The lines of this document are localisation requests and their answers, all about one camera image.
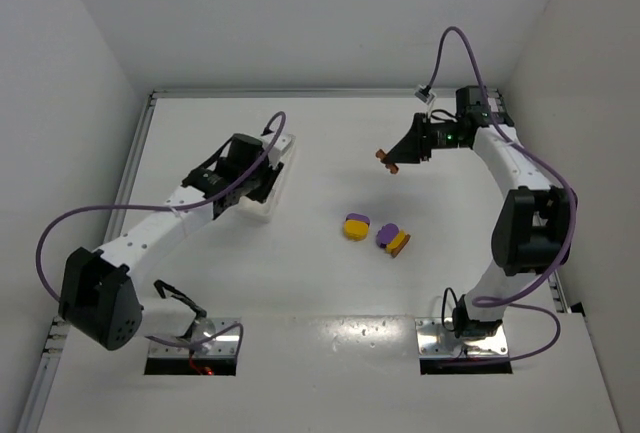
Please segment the yellow rounded lego brick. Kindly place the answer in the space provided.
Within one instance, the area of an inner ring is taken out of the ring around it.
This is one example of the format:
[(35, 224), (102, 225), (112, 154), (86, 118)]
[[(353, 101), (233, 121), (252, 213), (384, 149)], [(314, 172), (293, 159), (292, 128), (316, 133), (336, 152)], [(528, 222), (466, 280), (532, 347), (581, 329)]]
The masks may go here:
[(343, 225), (344, 236), (352, 241), (362, 241), (369, 233), (369, 224), (357, 219), (347, 219)]

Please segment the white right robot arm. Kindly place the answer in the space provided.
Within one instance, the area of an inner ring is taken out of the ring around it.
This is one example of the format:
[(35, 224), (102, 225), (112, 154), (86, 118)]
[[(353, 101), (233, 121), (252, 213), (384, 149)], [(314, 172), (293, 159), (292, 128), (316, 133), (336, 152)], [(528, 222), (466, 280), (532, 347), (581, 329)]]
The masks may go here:
[(505, 309), (546, 281), (568, 259), (577, 200), (568, 186), (551, 182), (517, 138), (500, 95), (467, 86), (455, 94), (452, 120), (414, 115), (405, 136), (389, 151), (377, 151), (391, 173), (419, 164), (436, 150), (471, 149), (486, 165), (503, 197), (492, 232), (492, 261), (476, 286), (455, 302), (452, 333), (458, 338), (492, 336)]

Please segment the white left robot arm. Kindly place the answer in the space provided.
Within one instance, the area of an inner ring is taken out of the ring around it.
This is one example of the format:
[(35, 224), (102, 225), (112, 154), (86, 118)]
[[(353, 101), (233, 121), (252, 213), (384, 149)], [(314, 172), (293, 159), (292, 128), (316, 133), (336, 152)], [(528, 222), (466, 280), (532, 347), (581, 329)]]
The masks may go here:
[(153, 283), (153, 297), (142, 298), (138, 290), (166, 255), (225, 211), (270, 220), (295, 143), (291, 134), (235, 134), (159, 210), (94, 250), (74, 251), (65, 265), (60, 316), (108, 351), (134, 337), (200, 348), (211, 336), (203, 307), (161, 279)]

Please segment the purple rounded lego brick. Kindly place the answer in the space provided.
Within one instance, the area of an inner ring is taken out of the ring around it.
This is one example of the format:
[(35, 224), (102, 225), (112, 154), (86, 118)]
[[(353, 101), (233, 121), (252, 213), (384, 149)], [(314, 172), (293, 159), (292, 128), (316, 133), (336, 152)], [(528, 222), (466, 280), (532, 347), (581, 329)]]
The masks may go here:
[(399, 234), (399, 227), (394, 223), (387, 223), (381, 227), (375, 237), (376, 245), (385, 249)]

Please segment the yellow lego plate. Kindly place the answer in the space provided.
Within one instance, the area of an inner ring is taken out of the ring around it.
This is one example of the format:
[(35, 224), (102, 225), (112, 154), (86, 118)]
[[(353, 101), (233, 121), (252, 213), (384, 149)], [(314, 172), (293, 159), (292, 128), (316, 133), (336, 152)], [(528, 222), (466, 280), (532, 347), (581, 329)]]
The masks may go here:
[(396, 248), (398, 248), (406, 237), (406, 233), (404, 230), (399, 230), (395, 237), (386, 245), (386, 251), (392, 253)]

